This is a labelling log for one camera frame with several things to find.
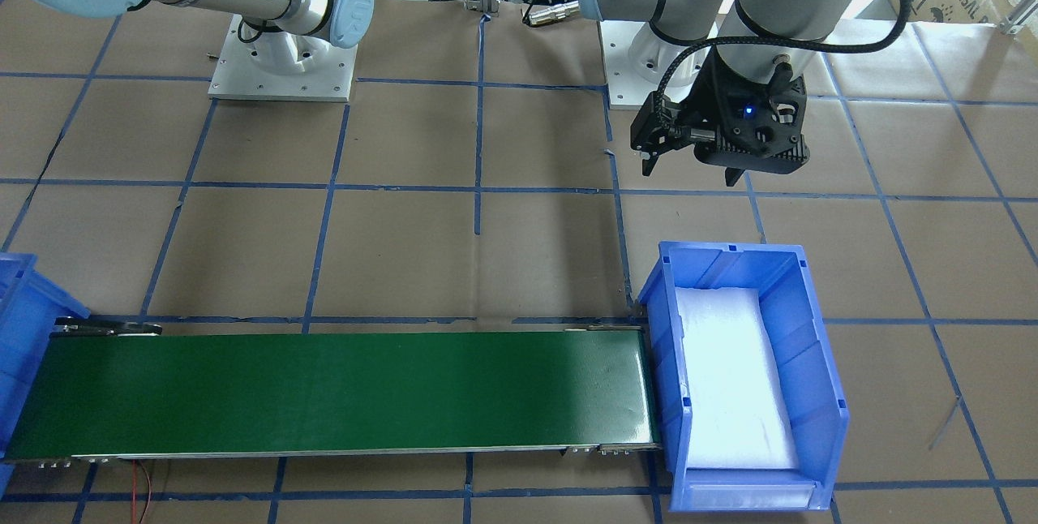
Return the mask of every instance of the white paper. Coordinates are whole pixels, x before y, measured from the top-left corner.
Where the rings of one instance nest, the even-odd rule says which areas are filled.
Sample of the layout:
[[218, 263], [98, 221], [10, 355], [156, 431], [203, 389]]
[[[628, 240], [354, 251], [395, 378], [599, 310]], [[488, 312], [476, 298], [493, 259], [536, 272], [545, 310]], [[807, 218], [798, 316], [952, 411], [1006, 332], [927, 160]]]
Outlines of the white paper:
[[756, 288], [678, 288], [692, 403], [688, 466], [796, 469]]

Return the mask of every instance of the gray floor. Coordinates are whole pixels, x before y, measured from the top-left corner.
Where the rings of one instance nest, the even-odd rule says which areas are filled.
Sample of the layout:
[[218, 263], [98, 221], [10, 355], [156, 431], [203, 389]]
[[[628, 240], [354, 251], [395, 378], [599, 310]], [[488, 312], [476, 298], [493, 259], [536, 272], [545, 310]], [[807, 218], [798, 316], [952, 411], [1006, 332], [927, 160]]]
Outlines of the gray floor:
[[[729, 189], [687, 151], [640, 176], [593, 23], [377, 9], [347, 111], [208, 100], [223, 15], [2, 0], [3, 249], [97, 313], [207, 334], [626, 322], [659, 240], [801, 244], [852, 414], [837, 509], [671, 514], [653, 454], [504, 453], [160, 462], [149, 522], [1038, 522], [1038, 68], [1014, 43], [919, 24], [820, 58], [812, 162]], [[0, 521], [110, 522], [129, 490], [20, 468]]]

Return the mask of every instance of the blue crate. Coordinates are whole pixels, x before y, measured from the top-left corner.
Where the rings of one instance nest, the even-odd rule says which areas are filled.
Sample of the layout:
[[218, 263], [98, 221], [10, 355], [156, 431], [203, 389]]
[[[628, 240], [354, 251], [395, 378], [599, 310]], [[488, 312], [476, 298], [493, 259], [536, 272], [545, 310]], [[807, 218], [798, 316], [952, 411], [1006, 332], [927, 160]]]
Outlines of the blue crate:
[[[660, 243], [638, 301], [649, 312], [671, 509], [828, 509], [850, 413], [801, 247]], [[675, 288], [757, 288], [800, 468], [689, 469], [691, 408]]]
[[[33, 270], [33, 254], [0, 253], [0, 459], [7, 449], [56, 318], [86, 318], [82, 303]], [[3, 495], [10, 466], [0, 466]]]

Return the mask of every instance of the metal plate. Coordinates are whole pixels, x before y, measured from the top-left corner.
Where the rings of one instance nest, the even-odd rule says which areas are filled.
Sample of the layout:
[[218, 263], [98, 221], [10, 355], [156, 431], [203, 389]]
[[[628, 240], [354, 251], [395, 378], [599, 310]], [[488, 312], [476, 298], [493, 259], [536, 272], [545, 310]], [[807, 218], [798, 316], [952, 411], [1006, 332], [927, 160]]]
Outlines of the metal plate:
[[655, 447], [637, 331], [52, 340], [7, 461]]
[[[602, 59], [605, 62], [605, 78], [609, 84], [609, 107], [616, 110], [637, 110], [650, 91], [659, 83], [650, 83], [634, 71], [634, 64], [628, 58], [634, 35], [645, 25], [643, 21], [602, 21], [600, 35], [602, 37]], [[692, 85], [685, 87], [668, 87], [666, 94], [671, 100], [685, 100]]]
[[211, 99], [222, 100], [300, 100], [300, 102], [350, 102], [357, 48], [333, 47], [321, 59], [321, 65], [296, 74], [268, 73], [256, 65], [251, 50], [238, 40], [241, 17], [234, 17], [223, 50], [209, 85]]

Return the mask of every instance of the conveyor belt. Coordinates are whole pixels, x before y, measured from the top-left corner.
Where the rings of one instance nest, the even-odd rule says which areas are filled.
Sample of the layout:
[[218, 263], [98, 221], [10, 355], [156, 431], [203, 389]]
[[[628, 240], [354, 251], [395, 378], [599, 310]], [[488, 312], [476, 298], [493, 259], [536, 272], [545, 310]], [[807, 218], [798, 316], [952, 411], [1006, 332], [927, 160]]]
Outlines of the conveyor belt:
[[6, 461], [655, 447], [637, 331], [52, 339]]

